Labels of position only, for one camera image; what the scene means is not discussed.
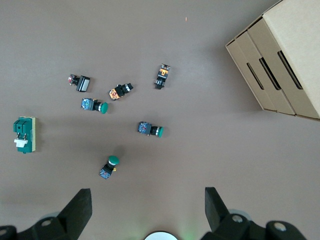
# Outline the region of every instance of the white circular light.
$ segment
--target white circular light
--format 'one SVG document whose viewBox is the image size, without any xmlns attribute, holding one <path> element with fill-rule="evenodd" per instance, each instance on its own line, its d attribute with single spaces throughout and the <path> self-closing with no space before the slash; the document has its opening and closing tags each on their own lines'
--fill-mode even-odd
<svg viewBox="0 0 320 240">
<path fill-rule="evenodd" d="M 157 232 L 151 233 L 144 240 L 178 240 L 178 239 L 168 232 L 157 231 Z"/>
</svg>

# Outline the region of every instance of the cardboard box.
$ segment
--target cardboard box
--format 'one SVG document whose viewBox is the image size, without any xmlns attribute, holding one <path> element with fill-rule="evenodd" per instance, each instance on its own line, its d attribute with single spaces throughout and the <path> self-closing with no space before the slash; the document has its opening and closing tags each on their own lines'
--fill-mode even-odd
<svg viewBox="0 0 320 240">
<path fill-rule="evenodd" d="M 319 13 L 317 0 L 282 0 L 226 45 L 264 110 L 320 119 Z"/>
</svg>

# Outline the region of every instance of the small electronic component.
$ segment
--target small electronic component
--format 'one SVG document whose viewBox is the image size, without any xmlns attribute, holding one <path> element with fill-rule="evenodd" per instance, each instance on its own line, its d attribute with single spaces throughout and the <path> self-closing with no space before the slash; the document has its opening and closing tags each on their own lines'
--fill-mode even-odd
<svg viewBox="0 0 320 240">
<path fill-rule="evenodd" d="M 108 162 L 106 165 L 103 166 L 103 168 L 100 170 L 100 176 L 103 177 L 104 179 L 108 179 L 112 172 L 115 172 L 116 165 L 119 164 L 119 158 L 116 156 L 109 156 L 108 157 Z"/>
<path fill-rule="evenodd" d="M 124 85 L 117 85 L 117 87 L 111 89 L 108 93 L 113 101 L 122 98 L 125 94 L 131 92 L 134 87 L 131 83 L 124 84 Z"/>
<path fill-rule="evenodd" d="M 162 137 L 164 128 L 162 126 L 152 126 L 151 123 L 146 121 L 139 122 L 138 132 L 146 135 L 156 135 L 159 138 Z"/>
<path fill-rule="evenodd" d="M 18 152 L 32 153 L 36 150 L 36 118 L 32 116 L 21 116 L 13 124 L 16 133 L 14 142 Z"/>
<path fill-rule="evenodd" d="M 165 65 L 163 63 L 161 64 L 161 68 L 158 72 L 158 77 L 154 82 L 156 89 L 162 89 L 165 86 L 170 68 L 171 67 L 168 65 Z"/>
<path fill-rule="evenodd" d="M 76 85 L 76 89 L 79 92 L 86 92 L 90 83 L 90 77 L 87 76 L 80 76 L 70 74 L 69 76 L 69 84 L 72 86 L 73 84 Z"/>
<path fill-rule="evenodd" d="M 97 99 L 92 98 L 82 98 L 81 108 L 90 111 L 96 110 L 102 114 L 105 114 L 108 111 L 108 103 L 102 103 Z"/>
</svg>

